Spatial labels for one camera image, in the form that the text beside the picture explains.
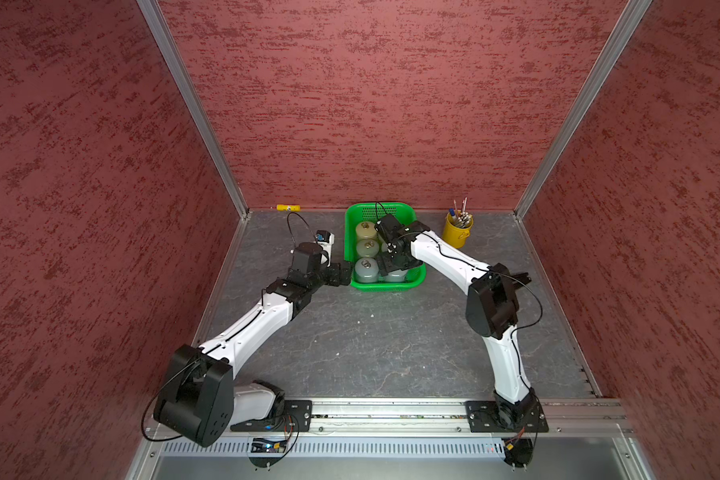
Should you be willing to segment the grey canister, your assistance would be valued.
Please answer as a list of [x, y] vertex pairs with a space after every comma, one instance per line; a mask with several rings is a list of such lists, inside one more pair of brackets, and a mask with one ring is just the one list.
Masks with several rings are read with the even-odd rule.
[[360, 284], [377, 283], [380, 278], [379, 266], [375, 258], [363, 257], [354, 265], [354, 275]]
[[385, 283], [404, 283], [406, 281], [407, 271], [406, 270], [394, 270], [388, 272], [382, 277]]

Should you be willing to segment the green canister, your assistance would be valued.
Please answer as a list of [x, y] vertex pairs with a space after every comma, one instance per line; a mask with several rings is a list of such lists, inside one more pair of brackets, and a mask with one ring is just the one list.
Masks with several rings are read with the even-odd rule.
[[375, 258], [380, 252], [380, 244], [374, 238], [360, 239], [355, 247], [358, 259]]

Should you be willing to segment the beige canister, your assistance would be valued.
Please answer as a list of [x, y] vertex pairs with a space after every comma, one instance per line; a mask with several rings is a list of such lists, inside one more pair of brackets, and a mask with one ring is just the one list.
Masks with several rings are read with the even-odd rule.
[[355, 234], [357, 241], [378, 239], [375, 224], [372, 221], [359, 222], [355, 227]]

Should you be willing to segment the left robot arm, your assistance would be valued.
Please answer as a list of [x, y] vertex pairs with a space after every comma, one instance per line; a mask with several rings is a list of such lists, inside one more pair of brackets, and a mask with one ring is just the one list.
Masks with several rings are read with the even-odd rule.
[[292, 252], [283, 278], [262, 289], [258, 301], [231, 327], [198, 347], [183, 345], [169, 361], [155, 398], [152, 418], [194, 443], [208, 447], [230, 426], [248, 422], [282, 422], [284, 394], [254, 381], [238, 387], [236, 378], [247, 360], [286, 326], [323, 286], [351, 283], [353, 266], [333, 262], [320, 243], [303, 242]]

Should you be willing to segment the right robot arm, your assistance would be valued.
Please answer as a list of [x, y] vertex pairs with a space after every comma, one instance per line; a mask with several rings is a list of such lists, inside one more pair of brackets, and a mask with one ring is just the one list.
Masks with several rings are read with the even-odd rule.
[[517, 344], [517, 290], [530, 281], [516, 276], [502, 264], [478, 261], [447, 244], [419, 221], [408, 225], [388, 214], [375, 222], [375, 230], [387, 245], [378, 256], [379, 271], [389, 273], [427, 265], [453, 282], [465, 295], [465, 318], [482, 337], [493, 370], [494, 418], [509, 431], [521, 431], [540, 413]]

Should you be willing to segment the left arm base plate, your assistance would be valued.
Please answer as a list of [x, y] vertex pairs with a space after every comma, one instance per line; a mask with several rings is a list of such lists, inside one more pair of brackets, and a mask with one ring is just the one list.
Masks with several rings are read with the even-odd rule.
[[310, 430], [313, 402], [303, 399], [286, 399], [276, 402], [273, 409], [260, 420], [247, 420], [230, 425], [232, 432], [305, 433]]

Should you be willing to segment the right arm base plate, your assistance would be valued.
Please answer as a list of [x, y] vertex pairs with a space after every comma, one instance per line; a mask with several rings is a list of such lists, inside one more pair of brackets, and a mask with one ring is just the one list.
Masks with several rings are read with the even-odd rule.
[[465, 410], [472, 433], [549, 432], [542, 405], [534, 395], [516, 403], [505, 400], [466, 401]]

